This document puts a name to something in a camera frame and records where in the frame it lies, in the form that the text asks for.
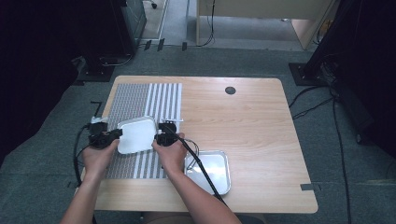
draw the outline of human arm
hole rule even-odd
[[[195,223],[241,223],[224,203],[203,190],[182,172],[187,149],[180,141],[170,147],[152,146],[160,155],[161,164]]]
[[[64,213],[61,223],[92,223],[99,186],[119,141],[114,140],[104,149],[87,147],[82,151],[85,165],[84,180]]]

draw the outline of metal tray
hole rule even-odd
[[[220,195],[226,194],[231,188],[231,179],[228,168],[228,159],[225,153],[219,150],[200,151],[199,159],[205,167],[205,170],[215,185],[218,193]],[[184,173],[202,189],[206,190],[210,194],[214,194],[197,163],[195,163],[191,169],[188,169],[188,166],[193,160],[193,156],[188,154],[185,159]]]
[[[136,153],[152,149],[152,141],[157,132],[153,117],[145,116],[122,121],[117,126],[122,129],[118,151],[121,154]]]

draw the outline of gray striped placemat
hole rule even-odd
[[[108,129],[127,119],[152,116],[180,119],[181,83],[119,84],[108,116]],[[117,150],[106,178],[166,178],[157,153],[152,150],[123,155]]]

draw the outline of desk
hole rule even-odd
[[[231,189],[224,201],[238,213],[318,210],[282,84],[274,78],[117,77],[120,83],[182,83],[180,130],[202,151],[228,156]],[[235,87],[233,95],[226,87]],[[98,210],[187,211],[168,179],[105,179]]]
[[[326,20],[336,0],[216,0],[217,17],[294,19],[291,21],[303,49]],[[212,15],[213,0],[197,0],[196,44],[199,45],[200,16]]]

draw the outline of forearm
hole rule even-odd
[[[183,173],[169,175],[195,223],[240,223],[225,204],[201,189]]]
[[[92,223],[101,178],[85,176],[61,223]]]

